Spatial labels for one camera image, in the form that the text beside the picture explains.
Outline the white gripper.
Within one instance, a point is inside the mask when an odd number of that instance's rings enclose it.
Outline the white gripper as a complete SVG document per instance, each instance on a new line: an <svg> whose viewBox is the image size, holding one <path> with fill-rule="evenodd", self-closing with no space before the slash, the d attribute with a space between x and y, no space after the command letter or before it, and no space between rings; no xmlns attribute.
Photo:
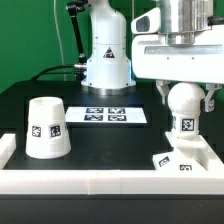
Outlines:
<svg viewBox="0 0 224 224"><path fill-rule="evenodd" d="M199 33L193 45L171 46L162 35L138 35L132 42L132 67L138 78L157 80L163 105L169 81L211 83L206 85L204 108L212 112L224 84L224 27Z"/></svg>

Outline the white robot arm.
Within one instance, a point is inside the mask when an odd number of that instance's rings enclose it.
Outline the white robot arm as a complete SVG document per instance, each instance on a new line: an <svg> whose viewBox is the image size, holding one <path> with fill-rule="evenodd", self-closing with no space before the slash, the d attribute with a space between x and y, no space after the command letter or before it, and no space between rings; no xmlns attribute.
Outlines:
<svg viewBox="0 0 224 224"><path fill-rule="evenodd" d="M154 0L156 6L131 23L132 57L126 57L126 21L108 0L89 0L92 55L84 85L101 93L133 84L132 75L152 79L166 96L172 81L204 83L204 109L224 86L224 17L213 0Z"/></svg>

